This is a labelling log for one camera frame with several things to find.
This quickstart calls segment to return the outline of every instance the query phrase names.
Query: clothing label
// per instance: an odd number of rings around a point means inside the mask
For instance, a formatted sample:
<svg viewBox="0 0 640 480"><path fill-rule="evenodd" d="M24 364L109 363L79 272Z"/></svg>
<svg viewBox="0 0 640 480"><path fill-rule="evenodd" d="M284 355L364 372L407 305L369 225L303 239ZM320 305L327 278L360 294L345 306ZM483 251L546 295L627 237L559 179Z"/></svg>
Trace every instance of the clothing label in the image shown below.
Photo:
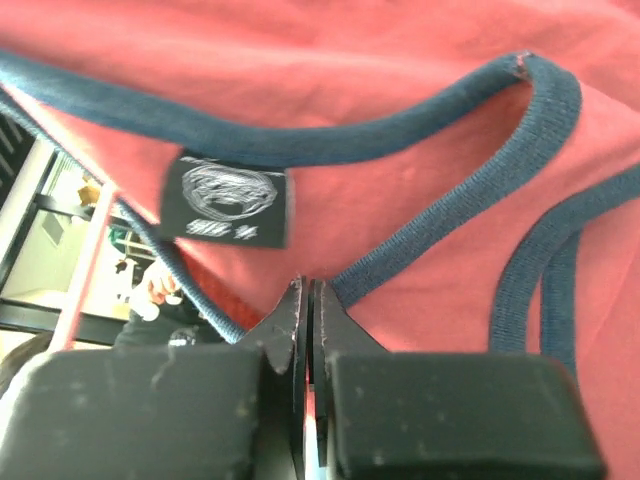
<svg viewBox="0 0 640 480"><path fill-rule="evenodd" d="M169 168L158 235L285 248L289 180L282 169L238 166L184 152Z"/></svg>

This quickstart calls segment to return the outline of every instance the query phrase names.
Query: black frame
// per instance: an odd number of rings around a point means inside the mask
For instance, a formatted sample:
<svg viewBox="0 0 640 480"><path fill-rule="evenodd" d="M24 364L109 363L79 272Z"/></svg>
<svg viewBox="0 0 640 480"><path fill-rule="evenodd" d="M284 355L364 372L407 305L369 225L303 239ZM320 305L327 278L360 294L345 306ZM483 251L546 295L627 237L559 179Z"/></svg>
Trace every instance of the black frame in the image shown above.
<svg viewBox="0 0 640 480"><path fill-rule="evenodd" d="M27 159L27 155L29 155L31 147L33 147L35 139L16 122L2 115L0 115L0 134L3 136L0 139L0 155L12 170L12 173L10 173L4 166L0 165L0 181L2 182L2 185L0 185L1 208Z"/></svg>
<svg viewBox="0 0 640 480"><path fill-rule="evenodd" d="M32 141L29 149L24 152L24 159L26 159L33 143L34 142ZM36 192L31 199L29 208L20 223L20 227L11 242L9 250L7 251L5 258L0 260L0 292L4 289L7 279L9 278L9 274L11 273L18 255L20 254L22 245L24 244L39 211L52 212L67 217L77 216L83 220L91 221L91 217L94 212L93 207L65 205L57 202L48 195L42 194L42 190L51 174L57 158L58 154L54 153L49 159L49 164L38 183ZM118 217L112 216L110 224L133 230L125 220ZM28 333L51 331L55 328L59 315L59 309L0 297L0 330ZM126 322L115 318L82 313L81 323L78 328L78 332L76 333L75 340L98 345L113 345L116 336L120 333L125 323Z"/></svg>

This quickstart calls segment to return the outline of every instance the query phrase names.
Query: printed logo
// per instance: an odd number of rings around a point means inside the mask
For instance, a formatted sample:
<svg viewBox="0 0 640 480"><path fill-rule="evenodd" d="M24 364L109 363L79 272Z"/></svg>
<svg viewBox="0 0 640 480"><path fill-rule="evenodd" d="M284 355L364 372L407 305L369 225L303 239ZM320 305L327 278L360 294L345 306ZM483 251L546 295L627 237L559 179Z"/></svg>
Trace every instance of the printed logo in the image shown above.
<svg viewBox="0 0 640 480"><path fill-rule="evenodd" d="M217 222L256 215L269 208L277 196L267 175L220 164L205 164L185 173L182 190L194 210Z"/></svg>

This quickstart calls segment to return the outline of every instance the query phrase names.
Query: blue trim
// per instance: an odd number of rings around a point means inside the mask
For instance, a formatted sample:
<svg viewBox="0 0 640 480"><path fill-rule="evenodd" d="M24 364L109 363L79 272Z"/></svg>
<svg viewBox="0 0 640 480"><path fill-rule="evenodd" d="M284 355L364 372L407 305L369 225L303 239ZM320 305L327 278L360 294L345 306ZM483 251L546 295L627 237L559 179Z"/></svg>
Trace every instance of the blue trim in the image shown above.
<svg viewBox="0 0 640 480"><path fill-rule="evenodd" d="M524 62L534 93L513 136L462 184L332 280L345 307L354 305L452 231L526 184L562 148L580 115L580 85L572 74L550 62L537 57L527 57Z"/></svg>
<svg viewBox="0 0 640 480"><path fill-rule="evenodd" d="M555 358L577 379L575 289L582 230L558 250L542 274L540 353Z"/></svg>
<svg viewBox="0 0 640 480"><path fill-rule="evenodd" d="M527 59L527 68L535 72L539 83L553 82L560 76L555 73L557 67L537 57ZM337 165L380 158L442 130L519 81L517 57L509 55L476 70L439 95L386 118L344 127L274 129L227 122L158 96L0 50L0 83L13 85L58 110L99 125L174 142L214 158L254 166ZM532 113L542 113L541 102L544 100L537 101L539 108ZM538 140L528 130L535 129L539 122L540 118L530 115L515 139L534 147Z"/></svg>
<svg viewBox="0 0 640 480"><path fill-rule="evenodd" d="M69 155L64 148L46 133L40 125L26 113L13 98L0 89L0 113L13 118L25 130L36 138L43 138L51 142L58 150ZM243 329L234 323L219 307L217 307L193 281L182 259L174 253L174 245L157 240L153 227L140 215L138 215L123 200L118 200L123 213L129 217L127 220L140 237L149 245L154 253L167 265L171 274L182 285L182 289L191 299L193 304L202 312L203 316L216 329L220 336L228 343L236 343L244 335Z"/></svg>
<svg viewBox="0 0 640 480"><path fill-rule="evenodd" d="M637 197L640 197L640 165L569 197L533 226L509 260L498 285L491 316L491 351L526 350L529 303L551 258L585 224ZM567 281L555 280L565 284L564 288ZM565 343L564 339L554 341Z"/></svg>

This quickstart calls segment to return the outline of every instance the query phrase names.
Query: white wall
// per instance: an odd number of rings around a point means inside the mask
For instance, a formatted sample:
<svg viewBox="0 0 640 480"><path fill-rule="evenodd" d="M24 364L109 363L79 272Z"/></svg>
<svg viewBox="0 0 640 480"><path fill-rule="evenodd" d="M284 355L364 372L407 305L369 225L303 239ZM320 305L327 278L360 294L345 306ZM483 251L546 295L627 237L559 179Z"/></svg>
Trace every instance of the white wall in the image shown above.
<svg viewBox="0 0 640 480"><path fill-rule="evenodd" d="M66 243L58 249L35 229L29 234L12 272L3 297L21 302L62 308L77 258L82 248L87 223L70 227ZM104 317L129 318L129 306L117 299L118 293L131 286L133 269L116 274L115 265L123 255L105 238L93 272L82 311ZM34 278L33 268L39 264L47 274Z"/></svg>
<svg viewBox="0 0 640 480"><path fill-rule="evenodd" d="M14 298L33 290L66 292L86 235L87 223L66 224L59 245L55 245L42 222L45 212L38 212L2 291Z"/></svg>
<svg viewBox="0 0 640 480"><path fill-rule="evenodd" d="M52 154L53 147L49 143L36 140L0 209L0 259L6 255L18 231Z"/></svg>

